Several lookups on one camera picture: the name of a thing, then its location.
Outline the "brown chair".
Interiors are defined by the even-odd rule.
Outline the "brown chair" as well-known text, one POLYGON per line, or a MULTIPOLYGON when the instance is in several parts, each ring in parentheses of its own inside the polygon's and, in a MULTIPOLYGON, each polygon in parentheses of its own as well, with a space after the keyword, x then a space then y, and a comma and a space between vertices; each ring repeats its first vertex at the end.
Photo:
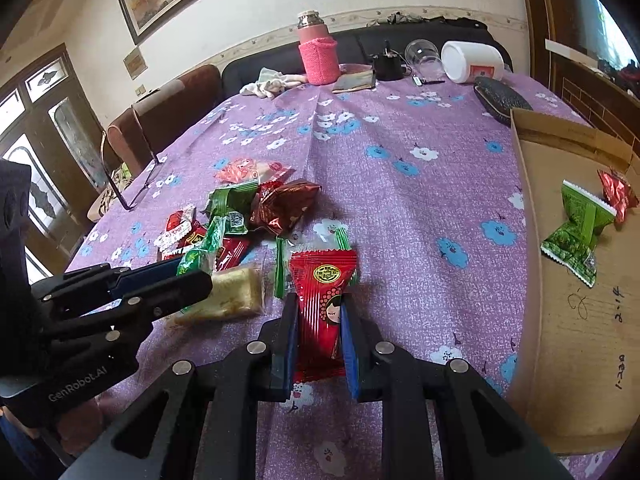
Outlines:
POLYGON ((205 64, 171 79, 130 105, 106 129, 106 140, 134 177, 222 101, 220 71, 205 64))

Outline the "purple floral tablecloth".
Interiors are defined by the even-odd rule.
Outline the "purple floral tablecloth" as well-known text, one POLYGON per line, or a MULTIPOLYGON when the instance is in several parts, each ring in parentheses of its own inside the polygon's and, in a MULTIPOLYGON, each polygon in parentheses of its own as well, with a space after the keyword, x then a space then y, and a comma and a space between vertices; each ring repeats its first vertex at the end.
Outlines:
MULTIPOLYGON (((156 261, 154 240, 170 214, 193 204, 201 218, 226 162, 252 158, 294 168, 321 185, 294 233, 344 228, 359 257, 356 304, 418 359, 466 359, 506 393, 520 346, 526 299, 523 185, 510 128, 492 118, 471 86, 416 88, 410 80, 334 96, 305 86, 277 99, 232 96, 160 152, 127 200, 94 226, 70 269, 156 261)), ((272 300, 274 246, 260 237, 244 261, 265 271, 259 318, 190 327, 154 323, 139 370, 89 404, 69 439, 115 419, 171 363, 218 361, 280 315, 272 300)), ((259 479, 379 479, 381 404, 358 404, 344 377, 294 386, 294 400, 262 404, 259 479)))

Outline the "small book stack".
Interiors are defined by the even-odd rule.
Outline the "small book stack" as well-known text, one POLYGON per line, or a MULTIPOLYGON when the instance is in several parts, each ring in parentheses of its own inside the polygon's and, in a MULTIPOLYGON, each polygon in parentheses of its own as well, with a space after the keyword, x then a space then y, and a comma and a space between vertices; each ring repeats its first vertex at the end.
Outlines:
POLYGON ((335 94, 370 90, 375 87, 375 73, 370 65, 343 64, 341 75, 335 81, 332 92, 335 94))

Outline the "white plastic jar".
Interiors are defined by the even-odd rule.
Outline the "white plastic jar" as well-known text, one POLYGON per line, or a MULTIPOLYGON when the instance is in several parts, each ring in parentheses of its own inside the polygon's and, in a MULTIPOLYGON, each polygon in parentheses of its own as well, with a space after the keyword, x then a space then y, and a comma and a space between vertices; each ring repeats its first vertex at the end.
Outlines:
POLYGON ((450 40, 440 51, 442 68, 456 84, 468 84, 477 77, 501 80, 504 61, 501 53, 489 44, 450 40))

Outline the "dark red foil snack packet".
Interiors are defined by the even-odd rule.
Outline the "dark red foil snack packet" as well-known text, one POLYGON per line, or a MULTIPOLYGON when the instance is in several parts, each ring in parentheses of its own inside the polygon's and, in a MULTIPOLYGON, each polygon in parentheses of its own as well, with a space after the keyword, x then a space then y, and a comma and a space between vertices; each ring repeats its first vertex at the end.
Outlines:
POLYGON ((320 185, 306 180, 262 183, 250 205, 250 225, 275 236, 287 236, 303 214, 314 206, 320 191, 320 185))

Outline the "red snack packet cartoon girl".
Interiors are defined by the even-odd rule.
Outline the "red snack packet cartoon girl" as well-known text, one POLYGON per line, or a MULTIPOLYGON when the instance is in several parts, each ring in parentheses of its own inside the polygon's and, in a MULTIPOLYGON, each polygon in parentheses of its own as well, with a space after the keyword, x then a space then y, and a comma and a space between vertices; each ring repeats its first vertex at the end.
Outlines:
POLYGON ((292 255, 290 270, 299 310, 296 382, 344 374, 341 308, 357 263, 357 253, 352 249, 310 250, 292 255))

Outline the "wooden glass door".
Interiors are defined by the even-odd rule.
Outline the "wooden glass door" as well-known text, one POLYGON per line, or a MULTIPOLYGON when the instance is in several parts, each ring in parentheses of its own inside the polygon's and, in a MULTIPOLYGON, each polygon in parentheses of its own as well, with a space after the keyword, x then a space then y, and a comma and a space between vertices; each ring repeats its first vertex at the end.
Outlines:
POLYGON ((28 261, 59 274, 93 227, 88 212, 106 185, 103 128, 60 44, 1 87, 1 157, 32 172, 28 261))

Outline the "black small cup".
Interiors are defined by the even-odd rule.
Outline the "black small cup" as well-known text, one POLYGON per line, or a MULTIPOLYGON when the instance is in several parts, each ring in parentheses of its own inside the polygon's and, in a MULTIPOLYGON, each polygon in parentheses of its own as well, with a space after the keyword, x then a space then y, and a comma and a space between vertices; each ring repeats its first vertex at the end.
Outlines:
POLYGON ((384 41, 383 51, 372 56, 372 67, 379 81, 396 81, 405 77, 400 55, 384 41))

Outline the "pink transparent snack packet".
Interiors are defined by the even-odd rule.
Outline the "pink transparent snack packet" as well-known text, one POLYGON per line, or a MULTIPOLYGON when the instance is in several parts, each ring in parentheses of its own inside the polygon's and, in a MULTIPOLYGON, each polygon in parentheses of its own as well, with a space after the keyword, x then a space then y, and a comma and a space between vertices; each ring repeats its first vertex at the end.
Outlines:
POLYGON ((284 182, 294 168, 282 162, 260 162, 252 158, 238 158, 226 162, 215 171, 214 177, 225 184, 239 184, 250 181, 266 183, 277 180, 284 182))

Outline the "green pea snack packet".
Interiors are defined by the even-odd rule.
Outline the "green pea snack packet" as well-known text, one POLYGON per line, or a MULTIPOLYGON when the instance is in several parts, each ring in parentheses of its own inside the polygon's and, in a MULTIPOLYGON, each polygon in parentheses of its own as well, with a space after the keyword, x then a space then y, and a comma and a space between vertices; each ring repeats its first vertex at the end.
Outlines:
POLYGON ((540 250, 593 288, 597 281, 594 250, 602 231, 614 222, 616 210, 567 180, 562 182, 561 197, 566 220, 542 241, 540 250))

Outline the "long green snack packet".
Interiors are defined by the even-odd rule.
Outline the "long green snack packet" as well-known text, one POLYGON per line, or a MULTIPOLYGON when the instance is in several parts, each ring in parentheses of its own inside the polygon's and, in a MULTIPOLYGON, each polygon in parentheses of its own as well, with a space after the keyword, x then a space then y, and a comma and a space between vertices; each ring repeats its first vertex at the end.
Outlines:
POLYGON ((226 224, 226 218, 221 216, 215 216, 209 221, 204 238, 180 259, 177 266, 178 275, 195 270, 201 270, 207 274, 213 274, 216 271, 217 254, 224 240, 226 224))

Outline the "white crumpled cloth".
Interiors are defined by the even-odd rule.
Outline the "white crumpled cloth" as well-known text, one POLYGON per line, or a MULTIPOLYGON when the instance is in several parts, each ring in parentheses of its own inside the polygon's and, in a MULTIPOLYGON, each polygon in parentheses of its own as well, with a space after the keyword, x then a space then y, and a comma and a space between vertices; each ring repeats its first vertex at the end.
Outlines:
POLYGON ((263 67, 258 78, 246 84, 239 91, 240 96, 257 96, 259 99, 274 99, 288 89, 306 84, 305 75, 284 74, 277 70, 263 67))

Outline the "black sofa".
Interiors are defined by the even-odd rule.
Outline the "black sofa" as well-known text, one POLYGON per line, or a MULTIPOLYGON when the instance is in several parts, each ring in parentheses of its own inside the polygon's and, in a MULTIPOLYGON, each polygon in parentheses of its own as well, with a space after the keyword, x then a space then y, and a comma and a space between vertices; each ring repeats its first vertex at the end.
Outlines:
MULTIPOLYGON (((439 49, 449 40, 490 44, 502 55, 506 66, 513 68, 508 50, 496 41, 483 22, 472 18, 428 18, 420 23, 374 24, 363 28, 332 32, 337 41, 338 62, 342 64, 369 64, 373 55, 383 50, 384 42, 399 53, 404 53, 411 41, 425 39, 439 49)), ((298 42, 239 58, 227 65, 221 73, 222 95, 235 96, 241 88, 257 79, 263 67, 284 74, 302 74, 298 42)))

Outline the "red white snack packet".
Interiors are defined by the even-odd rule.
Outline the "red white snack packet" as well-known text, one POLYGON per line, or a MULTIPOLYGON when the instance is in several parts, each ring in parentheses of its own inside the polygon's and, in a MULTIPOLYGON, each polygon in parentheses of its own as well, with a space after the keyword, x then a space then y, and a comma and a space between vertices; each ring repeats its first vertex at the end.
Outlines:
POLYGON ((192 231, 194 214, 195 206, 193 204, 187 204, 173 212, 167 219, 165 231, 154 240, 154 246, 163 252, 178 244, 192 231))

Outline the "clear glass cup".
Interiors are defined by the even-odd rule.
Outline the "clear glass cup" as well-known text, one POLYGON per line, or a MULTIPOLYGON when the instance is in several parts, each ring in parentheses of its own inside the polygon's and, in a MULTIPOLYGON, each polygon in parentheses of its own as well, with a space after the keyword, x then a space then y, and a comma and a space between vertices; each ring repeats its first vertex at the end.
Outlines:
POLYGON ((411 41, 405 48, 405 60, 413 73, 425 81, 445 78, 439 52, 431 41, 426 39, 411 41))

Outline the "yellow cake snack packet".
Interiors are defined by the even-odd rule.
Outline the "yellow cake snack packet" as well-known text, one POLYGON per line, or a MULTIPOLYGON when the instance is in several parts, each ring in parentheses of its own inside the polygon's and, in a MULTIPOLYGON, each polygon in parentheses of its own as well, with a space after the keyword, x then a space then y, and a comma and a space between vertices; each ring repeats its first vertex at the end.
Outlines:
POLYGON ((176 324, 229 321, 262 314, 264 280, 257 264, 235 266, 210 278, 212 291, 204 300, 176 313, 172 317, 176 324))

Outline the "green striped clear snack packet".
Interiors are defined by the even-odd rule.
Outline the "green striped clear snack packet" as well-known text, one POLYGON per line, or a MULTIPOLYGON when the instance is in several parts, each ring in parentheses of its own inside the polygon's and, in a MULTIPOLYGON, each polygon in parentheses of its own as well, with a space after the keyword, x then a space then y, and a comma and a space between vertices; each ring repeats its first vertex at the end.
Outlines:
POLYGON ((273 270, 273 296, 283 299, 288 292, 294 290, 292 273, 288 264, 296 252, 316 252, 317 250, 351 250, 347 231, 337 228, 326 234, 293 233, 288 237, 277 237, 276 261, 273 270))

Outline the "red foil snack in box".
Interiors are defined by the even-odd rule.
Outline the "red foil snack in box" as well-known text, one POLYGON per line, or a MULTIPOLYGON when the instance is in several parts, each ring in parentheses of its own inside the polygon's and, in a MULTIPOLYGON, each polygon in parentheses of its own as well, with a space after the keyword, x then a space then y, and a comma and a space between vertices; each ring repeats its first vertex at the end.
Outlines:
POLYGON ((627 212, 639 206, 639 200, 627 179, 618 171, 598 170, 606 201, 616 210, 615 224, 621 226, 627 212))

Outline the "red stick snack packet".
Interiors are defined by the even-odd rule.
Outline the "red stick snack packet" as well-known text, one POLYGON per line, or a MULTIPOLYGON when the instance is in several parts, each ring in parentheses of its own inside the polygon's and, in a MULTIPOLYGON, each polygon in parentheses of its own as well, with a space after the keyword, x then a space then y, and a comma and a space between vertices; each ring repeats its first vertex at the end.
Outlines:
MULTIPOLYGON (((194 248, 194 245, 167 249, 157 254, 157 260, 164 261, 182 257, 192 248, 194 248)), ((223 271, 232 268, 232 266, 238 266, 248 252, 248 248, 250 248, 250 238, 248 236, 226 236, 215 258, 215 270, 223 271)))

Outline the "cardboard box tray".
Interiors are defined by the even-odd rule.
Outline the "cardboard box tray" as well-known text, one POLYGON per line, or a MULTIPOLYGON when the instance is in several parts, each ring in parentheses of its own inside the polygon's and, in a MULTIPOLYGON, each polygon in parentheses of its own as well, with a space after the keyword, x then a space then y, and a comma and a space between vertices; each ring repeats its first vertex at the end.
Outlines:
POLYGON ((639 417, 639 211, 597 241, 587 286, 540 245, 566 220, 561 188, 602 192, 598 173, 639 187, 639 159, 600 130, 555 116, 512 112, 526 226, 526 304, 508 400, 556 454, 621 446, 639 417))

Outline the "pink sleeved thermos bottle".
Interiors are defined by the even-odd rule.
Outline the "pink sleeved thermos bottle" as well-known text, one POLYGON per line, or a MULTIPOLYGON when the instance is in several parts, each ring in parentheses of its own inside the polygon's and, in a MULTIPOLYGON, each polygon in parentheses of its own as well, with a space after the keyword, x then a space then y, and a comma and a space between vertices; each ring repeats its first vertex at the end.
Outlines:
POLYGON ((297 15, 298 50, 307 80, 314 86, 333 84, 341 76, 337 42, 315 10, 297 15))

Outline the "black textured pouch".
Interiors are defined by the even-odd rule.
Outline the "black textured pouch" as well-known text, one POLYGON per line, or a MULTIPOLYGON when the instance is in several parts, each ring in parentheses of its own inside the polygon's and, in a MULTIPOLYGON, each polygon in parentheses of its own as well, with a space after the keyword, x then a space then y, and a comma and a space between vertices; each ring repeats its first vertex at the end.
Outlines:
POLYGON ((511 112, 533 110, 533 107, 518 92, 500 80, 478 76, 473 90, 486 112, 500 124, 510 127, 511 112))

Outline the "green snack packet on table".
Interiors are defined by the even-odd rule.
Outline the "green snack packet on table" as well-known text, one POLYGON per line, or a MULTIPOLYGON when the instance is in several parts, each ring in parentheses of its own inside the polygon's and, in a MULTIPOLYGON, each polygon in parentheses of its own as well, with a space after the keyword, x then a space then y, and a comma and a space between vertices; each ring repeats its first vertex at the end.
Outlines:
POLYGON ((204 209, 208 220, 224 218, 226 233, 245 235, 248 233, 250 206, 258 191, 256 181, 227 184, 209 193, 204 209))

